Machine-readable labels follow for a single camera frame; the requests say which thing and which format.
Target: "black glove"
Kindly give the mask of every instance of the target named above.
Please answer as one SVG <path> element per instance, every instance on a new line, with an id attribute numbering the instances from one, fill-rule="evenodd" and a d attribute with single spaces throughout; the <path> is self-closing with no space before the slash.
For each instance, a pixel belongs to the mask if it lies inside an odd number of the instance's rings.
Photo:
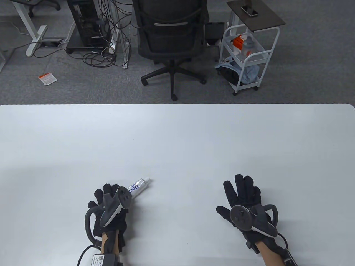
<path id="1" fill-rule="evenodd" d="M 254 186 L 254 180 L 250 176 L 243 178 L 241 174 L 235 176 L 235 184 L 237 186 L 238 195 L 235 192 L 231 182 L 225 181 L 223 183 L 224 191 L 227 196 L 229 205 L 231 207 L 235 205 L 242 205 L 247 209 L 251 209 L 252 206 L 256 204 L 261 204 L 261 193 L 258 187 Z M 223 206 L 218 206 L 216 211 L 228 222 L 230 222 L 234 227 L 234 223 L 230 219 L 230 210 Z M 271 218 L 267 214 L 267 219 L 271 223 Z M 259 250 L 257 249 L 255 243 L 263 241 L 270 250 L 281 255 L 283 254 L 283 248 L 276 245 L 273 238 L 267 237 L 256 231 L 242 231 L 244 238 L 247 240 L 248 248 L 252 248 L 257 254 Z"/>
<path id="2" fill-rule="evenodd" d="M 94 193 L 97 203 L 99 205 L 103 206 L 103 194 L 110 194 L 112 197 L 115 195 L 117 189 L 119 188 L 119 185 L 114 184 L 111 186 L 110 184 L 105 184 L 102 189 L 97 189 Z M 88 207 L 91 209 L 93 207 L 96 207 L 97 204 L 94 201 L 90 201 L 88 203 Z M 122 252 L 122 247 L 124 247 L 125 240 L 123 238 L 123 233 L 127 229 L 127 223 L 126 223 L 126 214 L 128 213 L 128 210 L 121 209 L 121 211 L 116 214 L 115 218 L 106 226 L 106 227 L 100 227 L 100 219 L 101 216 L 104 212 L 104 209 L 102 208 L 101 210 L 98 210 L 94 214 L 96 215 L 96 220 L 94 224 L 94 236 L 95 237 L 101 237 L 103 233 L 108 233 L 111 231 L 116 231 L 118 230 L 118 245 L 119 245 L 119 252 Z"/>

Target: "white sticker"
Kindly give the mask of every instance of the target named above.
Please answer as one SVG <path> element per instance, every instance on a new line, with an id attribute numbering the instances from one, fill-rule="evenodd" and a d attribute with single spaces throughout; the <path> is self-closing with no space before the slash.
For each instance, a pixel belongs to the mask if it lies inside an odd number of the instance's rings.
<path id="1" fill-rule="evenodd" d="M 104 255 L 96 254 L 92 257 L 91 266 L 102 266 L 104 263 Z"/>
<path id="2" fill-rule="evenodd" d="M 48 72 L 47 74 L 44 74 L 42 76 L 39 76 L 39 79 L 43 82 L 44 85 L 49 85 L 52 84 L 53 82 L 56 82 L 57 79 L 53 76 L 52 73 Z"/>

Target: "orange box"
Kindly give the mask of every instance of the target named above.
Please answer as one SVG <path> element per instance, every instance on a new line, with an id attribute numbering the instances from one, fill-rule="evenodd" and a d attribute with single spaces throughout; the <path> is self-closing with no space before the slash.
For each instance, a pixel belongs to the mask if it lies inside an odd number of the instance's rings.
<path id="1" fill-rule="evenodd" d="M 241 35 L 239 35 L 237 38 L 233 39 L 233 45 L 237 47 L 239 50 L 242 50 L 243 48 L 243 40 L 240 38 Z"/>

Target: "hand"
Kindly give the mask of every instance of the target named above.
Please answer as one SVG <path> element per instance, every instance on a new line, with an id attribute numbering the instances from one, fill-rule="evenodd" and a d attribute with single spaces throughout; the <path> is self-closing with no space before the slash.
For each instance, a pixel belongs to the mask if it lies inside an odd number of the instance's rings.
<path id="1" fill-rule="evenodd" d="M 245 178 L 243 178 L 241 174 L 238 174 L 234 177 L 234 179 L 235 184 L 237 186 L 238 195 L 235 192 L 233 185 L 230 181 L 225 181 L 223 183 L 224 191 L 231 207 L 235 205 L 242 205 L 250 210 L 252 206 L 256 204 L 261 204 L 260 189 L 254 186 L 254 180 L 250 176 L 246 176 Z M 223 206 L 218 206 L 216 208 L 216 211 L 219 213 L 219 215 L 221 215 L 224 219 L 226 219 L 234 227 L 236 227 L 230 219 L 229 209 Z M 245 239 L 251 244 L 255 244 L 266 237 L 255 231 L 239 231 L 243 232 Z"/>
<path id="2" fill-rule="evenodd" d="M 101 219 L 101 216 L 104 212 L 103 194 L 110 194 L 111 197 L 113 197 L 118 188 L 119 188 L 119 185 L 117 185 L 117 184 L 114 184 L 113 186 L 111 186 L 110 184 L 105 184 L 102 187 L 103 191 L 101 189 L 97 189 L 95 191 L 94 195 L 97 199 L 98 204 L 96 204 L 94 201 L 90 201 L 88 204 L 88 207 L 93 208 L 98 205 L 102 206 L 101 209 L 99 209 L 95 212 L 96 220 L 95 220 L 94 230 L 93 230 L 94 236 L 101 237 L 103 233 L 118 230 L 119 231 L 119 234 L 118 234 L 119 252 L 122 252 L 122 247 L 125 246 L 125 240 L 123 238 L 123 233 L 127 229 L 127 223 L 125 220 L 126 220 L 126 214 L 128 213 L 128 210 L 121 209 L 121 211 L 115 216 L 115 218 L 109 223 L 109 225 L 107 225 L 106 227 L 100 226 L 100 219 Z"/>

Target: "white tube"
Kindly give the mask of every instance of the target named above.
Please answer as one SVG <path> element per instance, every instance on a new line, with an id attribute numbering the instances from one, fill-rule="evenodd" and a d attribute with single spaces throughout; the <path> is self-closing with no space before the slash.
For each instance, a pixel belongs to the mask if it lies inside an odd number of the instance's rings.
<path id="1" fill-rule="evenodd" d="M 145 180 L 139 179 L 137 182 L 134 182 L 131 186 L 127 188 L 128 191 L 131 193 L 133 199 L 147 187 L 150 180 L 151 179 L 149 177 L 147 177 Z"/>

